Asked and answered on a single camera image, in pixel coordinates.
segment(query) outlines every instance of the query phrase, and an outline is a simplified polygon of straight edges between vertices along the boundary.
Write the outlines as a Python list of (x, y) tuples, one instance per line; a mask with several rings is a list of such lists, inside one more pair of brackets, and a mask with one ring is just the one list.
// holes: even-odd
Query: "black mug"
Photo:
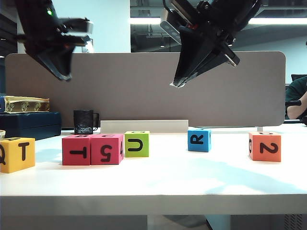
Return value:
[(94, 114), (93, 110), (74, 110), (73, 111), (73, 125), (75, 134), (93, 134), (93, 131), (98, 129), (99, 114)]

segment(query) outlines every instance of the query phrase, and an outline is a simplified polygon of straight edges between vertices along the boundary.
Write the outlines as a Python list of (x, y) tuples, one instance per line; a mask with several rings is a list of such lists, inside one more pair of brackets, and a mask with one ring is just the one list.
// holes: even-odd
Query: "mug handle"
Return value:
[(95, 120), (95, 128), (93, 129), (93, 131), (96, 131), (98, 129), (98, 126), (99, 126), (99, 114), (93, 114), (93, 116), (94, 115), (97, 115), (96, 120)]

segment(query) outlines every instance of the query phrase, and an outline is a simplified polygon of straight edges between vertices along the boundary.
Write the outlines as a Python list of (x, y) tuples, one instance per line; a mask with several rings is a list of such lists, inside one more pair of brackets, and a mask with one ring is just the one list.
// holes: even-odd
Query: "person's arm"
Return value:
[(299, 100), (302, 102), (300, 106), (294, 105), (287, 108), (289, 119), (297, 119), (307, 109), (307, 92)]

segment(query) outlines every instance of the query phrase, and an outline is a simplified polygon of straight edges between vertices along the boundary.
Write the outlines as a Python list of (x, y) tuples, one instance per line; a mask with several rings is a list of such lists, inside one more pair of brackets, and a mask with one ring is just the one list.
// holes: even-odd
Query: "dark green shirt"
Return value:
[[(296, 101), (300, 99), (307, 91), (306, 83), (307, 83), (307, 76), (294, 80), (286, 90), (286, 102)], [(306, 115), (307, 115), (307, 109), (297, 119), (303, 119), (303, 117)]]

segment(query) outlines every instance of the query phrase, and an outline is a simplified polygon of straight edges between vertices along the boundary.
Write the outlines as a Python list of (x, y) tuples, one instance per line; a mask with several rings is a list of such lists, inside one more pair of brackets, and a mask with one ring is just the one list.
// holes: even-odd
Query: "yellow block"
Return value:
[(35, 166), (34, 138), (6, 138), (0, 141), (0, 172), (12, 173)]

